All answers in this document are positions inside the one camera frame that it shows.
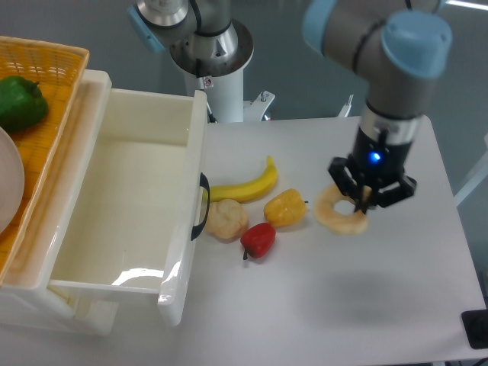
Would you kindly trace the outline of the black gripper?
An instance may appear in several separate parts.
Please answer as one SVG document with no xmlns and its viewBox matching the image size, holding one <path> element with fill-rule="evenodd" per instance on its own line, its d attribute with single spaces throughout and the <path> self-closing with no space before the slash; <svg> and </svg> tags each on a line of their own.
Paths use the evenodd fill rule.
<svg viewBox="0 0 488 366">
<path fill-rule="evenodd" d="M 412 144 L 389 144 L 389 135 L 382 129 L 374 140 L 359 129 L 352 152 L 332 158 L 329 164 L 329 174 L 342 195 L 359 198 L 354 212 L 366 214 L 376 207 L 386 208 L 416 193 L 417 181 L 404 169 Z"/>
</svg>

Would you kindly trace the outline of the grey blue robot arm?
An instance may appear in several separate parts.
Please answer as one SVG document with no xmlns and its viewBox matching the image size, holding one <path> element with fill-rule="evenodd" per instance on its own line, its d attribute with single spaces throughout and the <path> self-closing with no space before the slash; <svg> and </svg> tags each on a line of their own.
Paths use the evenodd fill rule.
<svg viewBox="0 0 488 366">
<path fill-rule="evenodd" d="M 350 154 L 329 174 L 357 210 L 388 207 L 412 197 L 404 170 L 409 149 L 444 72 L 452 33 L 437 13 L 440 1 L 314 1 L 303 17 L 307 45 L 369 84 Z M 249 114 L 242 72 L 252 58 L 249 30 L 228 1 L 138 1 L 128 18 L 146 47 L 168 50 L 189 92 L 204 90 L 211 120 Z"/>
</svg>

